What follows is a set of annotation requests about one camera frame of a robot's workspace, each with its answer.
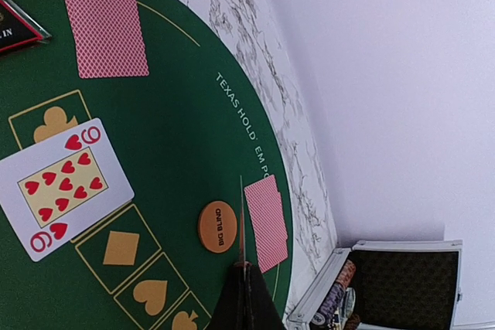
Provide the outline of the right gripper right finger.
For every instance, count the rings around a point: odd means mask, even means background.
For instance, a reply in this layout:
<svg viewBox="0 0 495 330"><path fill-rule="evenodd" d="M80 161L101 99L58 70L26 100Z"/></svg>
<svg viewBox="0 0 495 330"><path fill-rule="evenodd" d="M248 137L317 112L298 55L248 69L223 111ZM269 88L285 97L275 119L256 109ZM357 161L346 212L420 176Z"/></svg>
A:
<svg viewBox="0 0 495 330"><path fill-rule="evenodd" d="M268 292L258 266L245 267L245 328L249 330L284 330L285 326Z"/></svg>

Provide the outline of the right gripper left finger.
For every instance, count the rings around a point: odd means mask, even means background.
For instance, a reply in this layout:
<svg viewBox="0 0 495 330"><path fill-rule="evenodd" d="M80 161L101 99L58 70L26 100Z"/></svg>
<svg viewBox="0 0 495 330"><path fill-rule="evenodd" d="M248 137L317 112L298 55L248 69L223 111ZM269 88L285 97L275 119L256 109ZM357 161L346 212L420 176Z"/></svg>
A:
<svg viewBox="0 0 495 330"><path fill-rule="evenodd" d="M245 324L245 276L241 264L232 266L226 276L208 330L242 330Z"/></svg>

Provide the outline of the red card carried edge-on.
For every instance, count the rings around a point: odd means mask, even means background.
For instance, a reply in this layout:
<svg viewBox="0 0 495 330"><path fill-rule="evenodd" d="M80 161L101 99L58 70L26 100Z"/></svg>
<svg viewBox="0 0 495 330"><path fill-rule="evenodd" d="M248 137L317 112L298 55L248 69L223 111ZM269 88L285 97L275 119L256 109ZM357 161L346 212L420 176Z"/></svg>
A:
<svg viewBox="0 0 495 330"><path fill-rule="evenodd" d="M246 258L245 258L245 218L244 218L244 187L243 187L243 179L240 176L240 188L241 188L241 218L240 218L240 243L239 243L239 263L242 267L245 267Z"/></svg>

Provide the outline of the orange big blind button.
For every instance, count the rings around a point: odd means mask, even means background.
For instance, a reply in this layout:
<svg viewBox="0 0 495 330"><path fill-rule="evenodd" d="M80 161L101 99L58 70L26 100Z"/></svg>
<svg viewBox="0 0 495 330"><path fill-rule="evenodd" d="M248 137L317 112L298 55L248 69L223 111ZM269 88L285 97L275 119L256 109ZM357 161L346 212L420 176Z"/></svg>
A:
<svg viewBox="0 0 495 330"><path fill-rule="evenodd" d="M237 217L224 201L208 203L198 219L198 235L202 245L211 253L225 253L237 237Z"/></svg>

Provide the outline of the red card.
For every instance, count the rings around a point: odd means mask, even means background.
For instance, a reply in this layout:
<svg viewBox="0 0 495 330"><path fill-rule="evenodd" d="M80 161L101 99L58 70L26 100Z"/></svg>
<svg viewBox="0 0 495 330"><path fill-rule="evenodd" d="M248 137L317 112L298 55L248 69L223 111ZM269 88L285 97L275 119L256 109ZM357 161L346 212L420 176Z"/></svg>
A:
<svg viewBox="0 0 495 330"><path fill-rule="evenodd" d="M288 231L282 194L274 175L244 188L254 229L258 266L264 274L288 258Z"/></svg>
<svg viewBox="0 0 495 330"><path fill-rule="evenodd" d="M82 79L146 77L137 0L64 0Z"/></svg>

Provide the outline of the nine of hearts card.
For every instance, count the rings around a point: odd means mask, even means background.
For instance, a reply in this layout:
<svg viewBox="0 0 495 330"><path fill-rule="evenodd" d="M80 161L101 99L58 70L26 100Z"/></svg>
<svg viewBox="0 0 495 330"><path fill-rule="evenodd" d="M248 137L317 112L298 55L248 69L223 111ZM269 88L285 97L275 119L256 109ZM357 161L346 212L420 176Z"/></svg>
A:
<svg viewBox="0 0 495 330"><path fill-rule="evenodd" d="M134 195L98 118L1 160L1 207L34 262Z"/></svg>

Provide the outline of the black triangular dealer button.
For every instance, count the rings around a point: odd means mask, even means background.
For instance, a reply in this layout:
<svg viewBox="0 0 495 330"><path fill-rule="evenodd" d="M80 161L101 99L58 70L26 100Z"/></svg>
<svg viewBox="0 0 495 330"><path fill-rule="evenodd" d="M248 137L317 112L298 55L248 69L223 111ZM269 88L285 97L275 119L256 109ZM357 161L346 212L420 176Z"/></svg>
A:
<svg viewBox="0 0 495 330"><path fill-rule="evenodd" d="M13 0L1 0L1 54L48 43L52 35Z"/></svg>

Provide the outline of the aluminium poker chip case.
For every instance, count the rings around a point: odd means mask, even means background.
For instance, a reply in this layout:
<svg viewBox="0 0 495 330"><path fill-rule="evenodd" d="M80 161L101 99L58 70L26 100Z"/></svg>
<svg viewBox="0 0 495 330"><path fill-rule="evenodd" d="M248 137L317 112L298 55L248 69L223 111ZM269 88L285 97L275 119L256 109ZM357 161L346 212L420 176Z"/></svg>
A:
<svg viewBox="0 0 495 330"><path fill-rule="evenodd" d="M359 241L336 248L289 329L452 329L463 242Z"/></svg>

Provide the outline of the round green poker mat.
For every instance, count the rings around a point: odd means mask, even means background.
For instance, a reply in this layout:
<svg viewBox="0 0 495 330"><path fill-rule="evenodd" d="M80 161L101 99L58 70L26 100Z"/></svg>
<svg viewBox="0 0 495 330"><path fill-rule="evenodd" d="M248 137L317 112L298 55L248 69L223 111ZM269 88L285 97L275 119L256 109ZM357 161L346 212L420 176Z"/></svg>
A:
<svg viewBox="0 0 495 330"><path fill-rule="evenodd" d="M3 329L207 329L238 248L207 251L210 202L288 179L268 115L228 48L179 0L138 0L146 77L82 79L64 0L13 0L52 35L1 58L1 155L32 145L44 112L102 121L134 199L39 262L1 219Z"/></svg>

